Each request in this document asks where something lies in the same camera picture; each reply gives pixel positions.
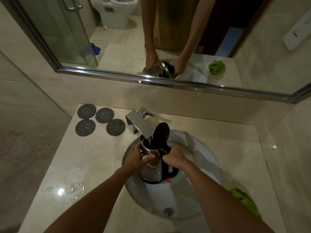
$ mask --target forearm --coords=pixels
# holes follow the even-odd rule
[[[146,50],[154,50],[153,27],[155,21],[156,0],[141,0],[141,9]]]
[[[182,170],[189,177],[211,232],[273,231],[229,191],[187,161]]]
[[[184,50],[181,53],[181,56],[189,60],[191,54],[197,48],[197,45],[200,42],[205,26],[208,22],[208,19],[211,15],[215,0],[200,0],[199,4],[196,8],[190,34],[188,37],[188,41],[185,45]]]
[[[128,172],[119,168],[110,178],[65,211],[45,233],[102,233],[128,177]]]

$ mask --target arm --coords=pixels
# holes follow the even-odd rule
[[[66,210],[45,233],[103,233],[111,211],[126,180],[138,173],[154,156],[141,160],[140,143],[133,146],[121,168]]]
[[[162,68],[153,42],[153,27],[155,22],[156,0],[141,0],[142,27],[145,35],[146,69],[155,64]]]
[[[196,8],[188,41],[181,52],[180,56],[171,62],[171,65],[175,67],[174,76],[182,74],[187,66],[187,63],[191,57],[191,54],[196,50],[197,45],[200,42],[205,26],[211,15],[214,7],[215,0],[200,0]]]
[[[163,160],[189,177],[211,232],[274,233],[229,191],[187,160],[177,146],[172,146]]]

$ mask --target hand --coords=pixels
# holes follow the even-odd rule
[[[183,152],[179,147],[176,145],[171,146],[171,151],[167,155],[163,155],[162,157],[163,161],[167,163],[170,167],[175,167],[178,169],[183,169],[184,165],[187,162],[190,162],[187,160],[187,158],[184,156]]]
[[[142,159],[139,146],[140,142],[132,147],[130,154],[122,166],[122,168],[128,173],[129,176],[140,172],[147,163],[155,158],[154,155],[150,155],[145,159]]]
[[[156,50],[146,50],[146,70],[151,69],[154,65],[160,66],[161,69],[163,68]]]
[[[176,78],[177,75],[183,74],[185,72],[188,60],[182,56],[178,56],[170,63],[172,66],[175,67],[174,77]]]

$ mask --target chrome faucet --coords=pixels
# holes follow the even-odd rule
[[[149,112],[146,108],[142,107],[139,111],[133,110],[128,113],[126,117],[127,127],[134,134],[140,131],[142,135],[148,140],[153,133],[153,127],[144,118],[149,115],[155,117],[154,113]]]

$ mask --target wall outlet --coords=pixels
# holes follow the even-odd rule
[[[311,8],[298,20],[298,22],[282,38],[288,50],[295,49],[305,38],[311,34]]]

